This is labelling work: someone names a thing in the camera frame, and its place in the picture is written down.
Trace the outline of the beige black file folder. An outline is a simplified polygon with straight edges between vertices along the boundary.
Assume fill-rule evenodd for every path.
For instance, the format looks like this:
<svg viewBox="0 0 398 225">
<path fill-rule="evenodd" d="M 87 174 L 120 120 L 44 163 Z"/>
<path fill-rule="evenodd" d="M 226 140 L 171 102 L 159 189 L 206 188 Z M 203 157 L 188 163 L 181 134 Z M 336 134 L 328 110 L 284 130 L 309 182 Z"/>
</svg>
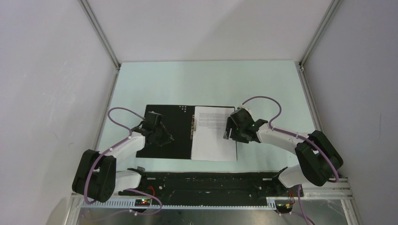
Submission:
<svg viewBox="0 0 398 225">
<path fill-rule="evenodd" d="M 142 128 L 152 130 L 137 158 L 189 159 L 235 162 L 236 142 L 224 138 L 233 106 L 147 105 L 148 120 Z"/>
</svg>

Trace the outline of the white paper stack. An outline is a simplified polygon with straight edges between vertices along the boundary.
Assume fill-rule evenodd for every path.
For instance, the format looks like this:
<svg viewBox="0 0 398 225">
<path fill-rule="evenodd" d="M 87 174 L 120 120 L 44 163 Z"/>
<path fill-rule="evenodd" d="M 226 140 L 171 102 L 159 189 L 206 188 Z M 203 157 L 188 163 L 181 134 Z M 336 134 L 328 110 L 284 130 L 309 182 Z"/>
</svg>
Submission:
<svg viewBox="0 0 398 225">
<path fill-rule="evenodd" d="M 199 161 L 237 161 L 236 142 L 224 139 L 220 127 L 198 127 L 193 133 L 191 159 Z"/>
</svg>

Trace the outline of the printed white paper sheet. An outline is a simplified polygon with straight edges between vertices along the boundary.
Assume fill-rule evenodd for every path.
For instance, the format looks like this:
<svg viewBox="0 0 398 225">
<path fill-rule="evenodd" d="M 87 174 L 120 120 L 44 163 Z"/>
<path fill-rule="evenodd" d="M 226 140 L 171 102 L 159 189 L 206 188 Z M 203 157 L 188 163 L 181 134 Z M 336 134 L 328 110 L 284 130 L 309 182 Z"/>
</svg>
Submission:
<svg viewBox="0 0 398 225">
<path fill-rule="evenodd" d="M 225 129 L 228 117 L 235 111 L 233 106 L 195 106 L 193 130 L 202 128 Z"/>
</svg>

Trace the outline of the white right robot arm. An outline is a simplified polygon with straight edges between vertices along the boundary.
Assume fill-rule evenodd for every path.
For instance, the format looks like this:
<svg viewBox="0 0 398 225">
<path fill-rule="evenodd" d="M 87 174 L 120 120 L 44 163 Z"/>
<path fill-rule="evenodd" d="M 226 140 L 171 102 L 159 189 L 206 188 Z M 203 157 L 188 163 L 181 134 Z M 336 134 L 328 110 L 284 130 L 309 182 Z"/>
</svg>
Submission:
<svg viewBox="0 0 398 225">
<path fill-rule="evenodd" d="M 322 131 L 306 134 L 283 130 L 267 120 L 254 121 L 244 108 L 238 108 L 227 118 L 224 138 L 271 144 L 297 157 L 298 165 L 283 168 L 273 177 L 273 190 L 279 196 L 287 195 L 297 185 L 311 183 L 321 187 L 332 178 L 338 179 L 337 171 L 344 164 Z"/>
</svg>

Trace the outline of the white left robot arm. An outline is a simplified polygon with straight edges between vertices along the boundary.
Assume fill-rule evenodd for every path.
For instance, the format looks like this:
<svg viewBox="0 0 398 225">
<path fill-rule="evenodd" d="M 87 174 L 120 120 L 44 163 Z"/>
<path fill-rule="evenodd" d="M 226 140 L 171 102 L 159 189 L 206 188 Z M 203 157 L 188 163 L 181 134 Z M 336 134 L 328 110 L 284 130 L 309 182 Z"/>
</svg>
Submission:
<svg viewBox="0 0 398 225">
<path fill-rule="evenodd" d="M 117 171 L 117 164 L 144 147 L 163 146 L 173 141 L 165 128 L 164 115 L 147 112 L 138 126 L 129 129 L 127 137 L 99 152 L 86 150 L 80 160 L 72 190 L 84 196 L 88 204 L 106 202 L 114 193 L 131 189 L 137 195 L 148 191 L 148 182 L 136 169 Z"/>
</svg>

